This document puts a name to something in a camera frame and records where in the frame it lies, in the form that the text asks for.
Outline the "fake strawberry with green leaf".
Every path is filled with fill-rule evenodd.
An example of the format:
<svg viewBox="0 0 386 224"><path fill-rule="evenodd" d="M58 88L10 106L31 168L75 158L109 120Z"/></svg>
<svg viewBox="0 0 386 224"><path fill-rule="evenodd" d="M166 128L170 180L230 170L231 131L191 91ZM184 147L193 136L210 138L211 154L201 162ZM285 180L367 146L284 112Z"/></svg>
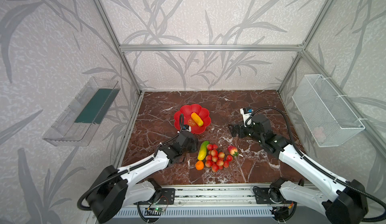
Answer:
<svg viewBox="0 0 386 224"><path fill-rule="evenodd" d="M238 150L237 150L237 148L236 148L235 146L229 146L229 147L227 148L227 150L228 150L228 152L229 152L229 154L230 154L231 156L234 156L234 157L239 156L239 152L238 152Z"/></svg>

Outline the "yellow fake banana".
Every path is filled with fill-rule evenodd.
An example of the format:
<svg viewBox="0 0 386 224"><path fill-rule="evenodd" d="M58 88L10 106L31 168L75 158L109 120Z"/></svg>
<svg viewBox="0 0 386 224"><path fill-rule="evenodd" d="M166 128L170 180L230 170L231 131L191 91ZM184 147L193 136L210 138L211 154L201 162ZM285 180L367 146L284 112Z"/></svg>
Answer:
<svg viewBox="0 0 386 224"><path fill-rule="evenodd" d="M203 120L201 119L201 117L197 113L192 112L191 113L191 118L197 124L197 126L199 126L199 127L203 126L204 122L203 122Z"/></svg>

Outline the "fake orange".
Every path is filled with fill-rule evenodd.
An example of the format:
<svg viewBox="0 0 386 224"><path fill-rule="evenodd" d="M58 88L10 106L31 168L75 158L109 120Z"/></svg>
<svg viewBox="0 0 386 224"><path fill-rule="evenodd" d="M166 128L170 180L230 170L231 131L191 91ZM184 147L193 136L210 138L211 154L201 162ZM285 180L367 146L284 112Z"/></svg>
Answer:
<svg viewBox="0 0 386 224"><path fill-rule="evenodd" d="M197 161L196 164L195 164L195 168L196 168L198 171L203 170L204 167L205 167L205 165L204 165L203 161L201 161L201 160Z"/></svg>

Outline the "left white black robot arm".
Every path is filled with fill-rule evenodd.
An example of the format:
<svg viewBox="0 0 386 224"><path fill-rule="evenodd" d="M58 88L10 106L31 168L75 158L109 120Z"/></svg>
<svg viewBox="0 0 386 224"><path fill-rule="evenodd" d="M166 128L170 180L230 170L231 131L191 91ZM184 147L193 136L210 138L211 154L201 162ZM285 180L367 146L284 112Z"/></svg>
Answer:
<svg viewBox="0 0 386 224"><path fill-rule="evenodd" d="M156 201L161 186L146 178L173 164L180 163L187 153L198 150L198 138L188 130L160 143L150 156L131 165L102 170L91 187L78 199L77 208L91 211L100 224L111 220L126 205Z"/></svg>

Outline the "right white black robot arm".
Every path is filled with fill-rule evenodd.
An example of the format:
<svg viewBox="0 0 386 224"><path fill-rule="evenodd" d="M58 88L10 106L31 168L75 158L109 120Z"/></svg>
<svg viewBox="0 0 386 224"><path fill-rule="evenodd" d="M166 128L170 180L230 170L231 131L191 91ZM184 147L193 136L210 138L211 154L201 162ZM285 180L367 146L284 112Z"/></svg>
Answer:
<svg viewBox="0 0 386 224"><path fill-rule="evenodd" d="M383 208L384 201L367 193L357 180L340 179L300 151L291 138L275 134L264 115L245 115L242 123L230 124L228 128L233 137L257 141L268 154L291 166L317 187L314 191L291 181L277 181L274 185L284 199L318 211L332 224L377 223L386 219L385 214L367 217L369 199Z"/></svg>

